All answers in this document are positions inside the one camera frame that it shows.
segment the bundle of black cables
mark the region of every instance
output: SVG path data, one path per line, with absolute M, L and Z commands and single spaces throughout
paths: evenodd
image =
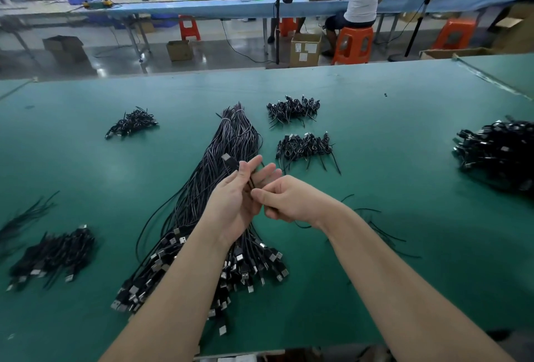
M 141 109 L 136 106 L 136 110 L 131 113 L 124 112 L 124 117 L 112 126 L 106 133 L 106 139 L 110 138 L 113 134 L 117 136 L 129 136 L 136 131 L 147 129 L 159 124 L 154 120 L 154 115 L 150 115 L 148 109 Z
M 534 122 L 500 120 L 473 133 L 461 130 L 454 153 L 460 170 L 505 191 L 534 194 Z
M 301 158 L 304 158 L 307 161 L 308 164 L 306 169 L 308 169 L 310 167 L 311 158 L 314 155 L 319 156 L 325 171 L 326 167 L 322 156 L 331 155 L 332 159 L 334 159 L 337 171 L 339 172 L 339 175 L 341 175 L 334 153 L 332 152 L 332 145 L 330 144 L 328 133 L 324 133 L 323 138 L 316 137 L 312 133 L 305 133 L 304 137 L 290 134 L 278 142 L 276 149 L 276 159 L 284 173 L 286 173 L 286 168 L 288 171 L 290 170 L 291 162 Z
M 87 225 L 60 236 L 45 233 L 39 244 L 28 247 L 23 257 L 10 268 L 11 280 L 7 290 L 22 289 L 28 278 L 47 275 L 44 288 L 50 288 L 63 268 L 65 282 L 71 282 L 89 264 L 94 244 L 95 237 Z
M 220 117 L 219 128 L 189 180 L 152 214 L 143 227 L 136 244 L 139 267 L 123 283 L 112 303 L 113 309 L 136 313 L 142 307 L 197 225 L 217 183 L 235 170 L 238 161 L 249 161 L 257 155 L 261 136 L 245 116 L 241 104 L 223 110 Z M 139 243 L 144 230 L 151 218 L 175 197 L 178 197 L 176 205 L 161 227 L 159 241 L 140 260 Z M 268 274 L 282 281 L 288 271 L 280 258 L 282 254 L 267 247 L 252 224 L 231 246 L 209 313 L 210 318 L 216 320 L 220 335 L 226 333 L 224 310 L 231 301 L 230 291 L 244 286 L 253 292 L 254 280 L 263 285 Z
M 44 202 L 42 202 L 43 198 L 41 197 L 37 202 L 30 206 L 28 210 L 13 217 L 11 220 L 7 221 L 2 228 L 0 228 L 0 260 L 4 260 L 19 249 L 18 247 L 11 248 L 11 240 L 20 235 L 23 227 L 26 224 L 45 216 L 49 210 L 56 205 L 55 203 L 51 202 L 51 200 L 58 193 L 59 190 Z
M 303 118 L 309 117 L 314 122 L 316 121 L 312 115 L 317 115 L 317 110 L 321 107 L 319 100 L 306 99 L 302 96 L 302 101 L 298 99 L 292 99 L 286 95 L 286 101 L 275 104 L 269 103 L 267 110 L 269 111 L 269 117 L 272 118 L 272 122 L 275 122 L 272 126 L 276 126 L 278 123 L 290 123 L 292 118 L 297 118 L 302 122 L 304 126 Z

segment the hand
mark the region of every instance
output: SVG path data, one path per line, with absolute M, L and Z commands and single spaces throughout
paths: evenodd
M 249 180 L 252 179 L 256 187 L 263 188 L 282 176 L 282 170 L 277 169 L 274 163 L 252 173 L 261 162 L 261 155 L 255 156 L 248 163 L 241 161 L 239 171 L 234 171 L 223 179 L 211 192 L 199 221 L 199 224 L 202 222 L 212 228 L 212 233 L 218 234 L 228 247 L 243 234 L 262 208 L 261 204 L 250 197 Z
M 320 228 L 333 204 L 339 203 L 313 186 L 286 175 L 263 189 L 253 189 L 252 198 L 265 205 L 265 215 L 291 223 L 301 220 Z

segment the left hand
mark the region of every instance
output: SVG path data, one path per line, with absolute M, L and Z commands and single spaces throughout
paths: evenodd
M 260 203 L 250 197 L 251 179 L 256 188 L 263 188 L 266 184 L 282 176 L 282 170 L 274 163 L 267 164 L 258 172 L 252 173 L 262 162 L 262 156 L 257 155 L 248 163 L 239 162 L 239 171 L 234 171 L 223 179 L 211 192 L 206 209 L 199 221 L 217 234 L 223 244 L 230 247 L 249 226 L 252 218 L 262 208 Z

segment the right hand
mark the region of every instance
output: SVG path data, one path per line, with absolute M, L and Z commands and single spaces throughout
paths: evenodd
M 300 220 L 316 228 L 321 227 L 332 206 L 338 203 L 327 194 L 289 175 L 267 184 L 263 189 L 253 189 L 250 195 L 264 205 L 267 217 L 288 223 Z

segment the floor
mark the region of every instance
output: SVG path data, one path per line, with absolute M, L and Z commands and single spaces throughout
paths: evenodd
M 499 12 L 488 9 L 483 16 L 471 44 L 479 46 L 488 41 L 485 29 Z M 464 16 L 476 16 L 466 13 Z M 379 41 L 372 45 L 371 61 L 386 61 L 388 55 L 403 53 L 410 40 L 415 23 L 406 24 L 399 21 L 394 40 L 388 45 L 384 40 L 389 35 L 392 17 L 386 17 L 382 25 Z M 302 32 L 320 33 L 323 20 L 307 18 Z M 430 48 L 443 27 L 445 20 L 426 18 L 417 34 L 412 48 L 414 57 L 419 51 Z M 52 28 L 32 28 L 20 31 L 20 35 L 35 55 L 35 60 L 23 50 L 17 39 L 8 33 L 0 34 L 0 79 L 21 79 L 38 77 L 39 81 L 85 79 L 97 77 L 115 77 L 121 75 L 143 75 L 168 72 L 187 72 L 203 70 L 229 70 L 264 68 L 266 61 L 275 60 L 275 48 L 268 46 L 268 55 L 263 50 L 263 27 L 260 19 L 255 21 L 197 21 L 202 41 L 191 41 L 193 59 L 191 61 L 171 62 L 166 49 L 170 40 L 181 38 L 179 27 L 158 28 L 147 35 L 151 56 L 142 68 L 130 44 L 126 30 L 107 27 L 55 26 Z M 55 35 L 74 35 L 84 44 L 89 61 L 60 65 L 52 55 L 44 50 L 42 39 Z M 289 61 L 291 38 L 282 38 L 280 43 L 280 60 Z M 329 65 L 330 60 L 319 59 L 319 65 Z

